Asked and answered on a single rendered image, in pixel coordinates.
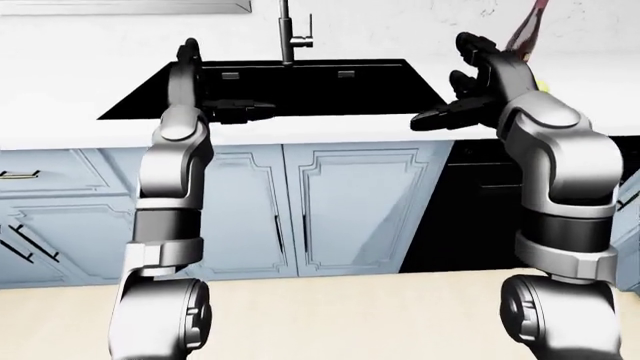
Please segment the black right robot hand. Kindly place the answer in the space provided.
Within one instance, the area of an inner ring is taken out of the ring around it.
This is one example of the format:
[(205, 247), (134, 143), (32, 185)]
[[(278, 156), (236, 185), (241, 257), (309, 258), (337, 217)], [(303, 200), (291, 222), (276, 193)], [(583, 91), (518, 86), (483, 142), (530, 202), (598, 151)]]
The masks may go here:
[(477, 69), (477, 75), (470, 77), (462, 71), (451, 71), (449, 83), (456, 100), (414, 116), (410, 121), (412, 131), (467, 128), (481, 124), (497, 111), (498, 97), (490, 89), (492, 66), (487, 61), (487, 56), (500, 53), (496, 44), (470, 32), (459, 33), (455, 44), (463, 61)]

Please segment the grey metal sink faucet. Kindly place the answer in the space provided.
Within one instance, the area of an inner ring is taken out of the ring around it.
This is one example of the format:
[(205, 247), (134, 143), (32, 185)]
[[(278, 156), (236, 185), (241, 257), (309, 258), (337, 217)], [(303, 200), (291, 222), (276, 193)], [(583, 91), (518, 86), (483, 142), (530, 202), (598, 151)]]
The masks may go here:
[(292, 18), (289, 14), (288, 0), (279, 0), (279, 11), (280, 17), (278, 18), (278, 26), (282, 64), (285, 67), (291, 67), (295, 62), (296, 48), (312, 48), (314, 46), (313, 15), (309, 14), (308, 18), (309, 35), (295, 36), (293, 31)]

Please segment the light blue corner cabinet door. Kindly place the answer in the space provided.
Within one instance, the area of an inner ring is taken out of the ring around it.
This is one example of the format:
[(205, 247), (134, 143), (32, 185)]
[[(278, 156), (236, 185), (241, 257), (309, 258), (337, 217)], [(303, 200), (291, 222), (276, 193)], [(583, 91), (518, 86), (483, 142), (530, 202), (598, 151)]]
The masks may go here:
[(133, 228), (128, 196), (0, 200), (0, 289), (118, 284)]

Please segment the dark red wine bottle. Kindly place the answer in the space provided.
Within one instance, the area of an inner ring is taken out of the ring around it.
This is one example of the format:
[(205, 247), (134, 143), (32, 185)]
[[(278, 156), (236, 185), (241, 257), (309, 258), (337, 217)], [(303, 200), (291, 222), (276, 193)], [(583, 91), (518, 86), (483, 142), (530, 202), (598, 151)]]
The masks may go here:
[(549, 0), (536, 0), (529, 14), (516, 29), (505, 46), (505, 51), (514, 53), (528, 62), (536, 46), (544, 11)]

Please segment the light blue cabinet drawer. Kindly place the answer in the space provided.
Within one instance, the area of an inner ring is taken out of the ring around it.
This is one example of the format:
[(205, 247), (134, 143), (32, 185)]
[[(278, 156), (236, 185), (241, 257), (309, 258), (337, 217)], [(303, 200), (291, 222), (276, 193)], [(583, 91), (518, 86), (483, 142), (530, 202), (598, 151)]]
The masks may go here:
[(32, 173), (37, 179), (0, 180), (0, 198), (130, 195), (128, 176), (98, 149), (0, 152), (0, 172)]

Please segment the black dishwasher front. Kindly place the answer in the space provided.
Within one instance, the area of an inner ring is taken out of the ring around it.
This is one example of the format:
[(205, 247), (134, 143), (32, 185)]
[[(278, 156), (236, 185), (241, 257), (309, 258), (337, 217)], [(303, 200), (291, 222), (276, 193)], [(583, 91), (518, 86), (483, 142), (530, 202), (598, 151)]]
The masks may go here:
[(515, 269), (521, 172), (499, 140), (457, 140), (409, 250), (403, 273)]

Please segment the black sink basin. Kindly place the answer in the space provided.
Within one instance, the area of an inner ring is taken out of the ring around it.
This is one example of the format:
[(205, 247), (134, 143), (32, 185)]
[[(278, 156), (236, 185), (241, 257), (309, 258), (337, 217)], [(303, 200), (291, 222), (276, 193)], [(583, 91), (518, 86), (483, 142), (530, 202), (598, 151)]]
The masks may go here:
[[(275, 117), (415, 114), (443, 99), (404, 59), (203, 62), (208, 100), (239, 99), (273, 104)], [(355, 71), (340, 79), (338, 71)], [(237, 72), (238, 80), (221, 74)]]

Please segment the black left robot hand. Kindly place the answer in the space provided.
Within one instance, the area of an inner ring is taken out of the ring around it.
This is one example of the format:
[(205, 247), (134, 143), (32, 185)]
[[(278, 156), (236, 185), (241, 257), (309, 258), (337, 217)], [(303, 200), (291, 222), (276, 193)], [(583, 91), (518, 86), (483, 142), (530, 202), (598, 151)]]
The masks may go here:
[(177, 62), (170, 71), (167, 104), (192, 106), (205, 114), (207, 122), (222, 125), (246, 124), (275, 117), (273, 104), (252, 100), (208, 100), (199, 44), (188, 38), (176, 54)]

